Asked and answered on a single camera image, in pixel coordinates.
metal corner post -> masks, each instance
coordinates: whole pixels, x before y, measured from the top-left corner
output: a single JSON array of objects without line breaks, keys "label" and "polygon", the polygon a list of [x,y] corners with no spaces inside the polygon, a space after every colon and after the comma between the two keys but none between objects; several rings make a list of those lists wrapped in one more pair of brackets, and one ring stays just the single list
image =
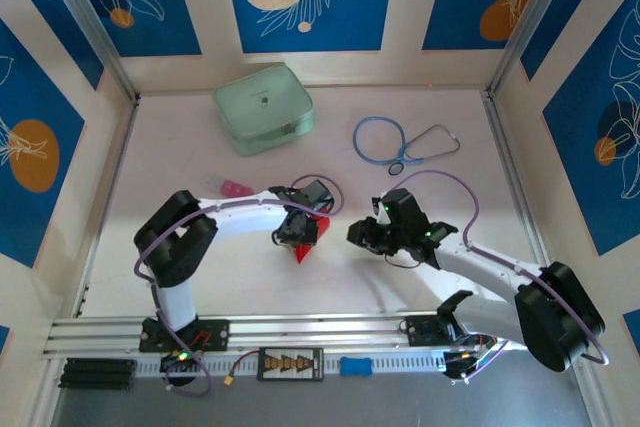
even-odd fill
[{"label": "metal corner post", "polygon": [[507,41],[500,62],[487,85],[487,90],[491,96],[499,93],[502,83],[514,65],[519,61],[522,53],[531,41],[551,1],[552,0],[530,0],[527,3],[524,12],[520,16],[520,20]]},{"label": "metal corner post", "polygon": [[95,51],[98,59],[111,73],[115,82],[123,93],[131,100],[131,104],[137,102],[136,92],[129,77],[120,63],[120,57],[109,34],[102,25],[89,0],[62,0],[73,16],[87,41]]}]

orange circle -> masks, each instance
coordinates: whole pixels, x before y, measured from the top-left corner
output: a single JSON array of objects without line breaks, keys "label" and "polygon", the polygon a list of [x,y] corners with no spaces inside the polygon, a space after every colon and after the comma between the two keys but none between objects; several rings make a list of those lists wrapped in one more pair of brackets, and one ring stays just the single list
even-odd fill
[{"label": "orange circle", "polygon": [[109,13],[109,18],[111,19],[111,22],[116,24],[118,27],[122,27],[123,29],[128,29],[129,27],[132,27],[133,24],[135,23],[135,19],[133,18],[133,15],[131,15],[131,13],[119,7],[113,9]]},{"label": "orange circle", "polygon": [[601,138],[596,144],[596,160],[601,165],[610,165],[616,160],[616,143],[609,137]]},{"label": "orange circle", "polygon": [[507,40],[529,0],[497,0],[484,11],[480,35],[485,40]]},{"label": "orange circle", "polygon": [[[60,149],[56,135],[47,124],[34,119],[19,122],[11,133],[20,140],[29,142],[31,147],[39,152],[39,155],[34,155],[28,150],[23,150],[12,154],[9,162],[13,176],[20,185],[31,192],[46,192],[56,180],[60,165]],[[34,146],[44,141],[46,143],[41,148]]]}]

blue stethoscope tubing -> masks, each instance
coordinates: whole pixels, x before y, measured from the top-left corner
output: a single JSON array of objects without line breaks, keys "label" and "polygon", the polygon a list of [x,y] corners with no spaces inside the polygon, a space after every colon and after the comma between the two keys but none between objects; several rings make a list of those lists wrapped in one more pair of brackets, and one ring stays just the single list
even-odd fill
[{"label": "blue stethoscope tubing", "polygon": [[[393,125],[396,129],[398,129],[398,131],[400,132],[400,140],[402,142],[402,145],[400,146],[400,149],[398,150],[398,155],[396,157],[393,157],[391,159],[372,159],[371,157],[367,157],[366,155],[364,155],[364,153],[360,150],[360,147],[358,147],[358,131],[360,130],[360,128],[366,124],[367,122],[372,122],[372,121],[380,121],[380,122],[387,122],[391,125]],[[455,147],[453,149],[447,150],[445,152],[440,152],[438,154],[435,155],[429,155],[426,157],[411,157],[408,153],[407,150],[409,149],[409,147],[411,147],[411,144],[413,142],[415,142],[416,140],[418,140],[419,138],[427,135],[429,132],[431,132],[433,129],[436,128],[441,128],[444,129],[447,134],[449,134],[449,137],[451,137],[451,139],[453,140],[453,142],[455,143]],[[429,127],[427,130],[421,132],[420,134],[416,135],[413,139],[409,140],[409,142],[407,142],[407,137],[404,133],[404,129],[402,128],[402,126],[395,120],[389,118],[389,117],[383,117],[380,115],[372,115],[371,117],[365,117],[364,119],[362,119],[360,122],[358,122],[358,124],[356,125],[356,128],[353,130],[353,148],[355,149],[356,153],[365,161],[369,162],[370,164],[374,164],[374,165],[389,165],[389,164],[407,164],[407,165],[416,165],[416,164],[420,164],[422,162],[428,161],[428,160],[433,160],[437,157],[442,157],[443,155],[448,155],[448,154],[452,154],[454,152],[457,152],[458,150],[460,150],[460,141],[458,140],[458,138],[455,136],[455,134],[453,132],[451,132],[449,129],[447,129],[444,125],[442,124],[434,124],[431,127]]]}]

white floor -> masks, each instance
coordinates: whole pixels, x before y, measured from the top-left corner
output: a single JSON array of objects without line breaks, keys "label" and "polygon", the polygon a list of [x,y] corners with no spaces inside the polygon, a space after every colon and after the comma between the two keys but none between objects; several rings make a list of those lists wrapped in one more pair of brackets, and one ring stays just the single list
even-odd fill
[{"label": "white floor", "polygon": [[[371,196],[418,170],[407,167],[403,175],[390,177],[386,168],[356,155],[353,128],[369,115],[393,117],[408,138],[435,123],[455,132],[462,149],[421,168],[444,169],[471,184],[482,208],[474,240],[532,260],[479,92],[341,87],[313,88],[310,93],[316,105],[314,130],[246,158],[233,152],[209,95],[143,97],[98,244],[83,316],[152,314],[149,290],[132,273],[137,257],[133,236],[177,190],[218,197],[207,187],[211,174],[260,191],[288,185],[303,174],[322,173],[341,184],[347,206],[302,265],[287,249],[275,247],[266,232],[214,240],[193,277],[201,315],[430,310],[453,292],[469,288],[467,281],[428,266],[391,267],[346,242],[348,226],[372,215]],[[398,138],[392,127],[369,124],[361,131],[361,146],[372,156],[388,156],[398,148],[389,138]],[[446,134],[435,133],[411,153],[435,152],[450,142]],[[432,221],[462,229],[471,216],[467,193],[450,180],[421,176],[407,188]]]}]

